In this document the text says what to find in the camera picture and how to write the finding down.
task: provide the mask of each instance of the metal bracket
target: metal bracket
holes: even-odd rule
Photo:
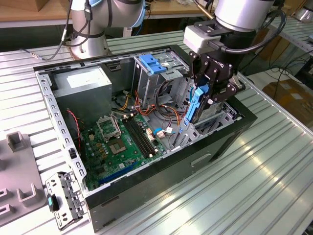
[[[87,211],[86,203],[72,171],[56,173],[45,183],[48,193],[55,196],[58,203],[54,217],[60,231],[83,217],[84,211]]]

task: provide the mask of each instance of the connector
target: connector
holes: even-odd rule
[[[84,9],[84,13],[85,13],[85,18],[87,21],[92,21],[92,10],[91,10],[91,5],[88,3],[85,3],[85,9]]]

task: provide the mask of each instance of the red cable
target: red cable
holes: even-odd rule
[[[75,114],[71,110],[67,109],[67,112],[70,113],[73,116],[73,118],[74,118],[74,120],[76,122],[77,133],[78,133],[78,146],[79,146],[79,152],[80,152],[80,131],[79,131],[78,120],[77,120]]]

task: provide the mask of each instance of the motherboard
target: motherboard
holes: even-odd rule
[[[161,142],[140,114],[101,118],[92,128],[82,131],[89,190],[94,190],[133,169],[166,154]]]

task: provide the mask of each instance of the workbench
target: workbench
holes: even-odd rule
[[[182,43],[183,32],[108,40],[113,53]],[[33,49],[51,55],[56,47]],[[50,63],[70,61],[66,47]],[[21,51],[0,53],[0,140],[30,135],[42,183],[69,170],[32,67],[45,62]],[[224,155],[98,234],[296,234],[313,220],[313,133],[253,86],[236,97],[258,119]],[[48,205],[0,234],[59,234]],[[85,214],[66,234],[92,234]]]
[[[0,6],[0,28],[65,24],[68,0],[50,0],[39,12]],[[204,14],[194,3],[183,6],[175,0],[154,1],[145,19],[197,17]]]

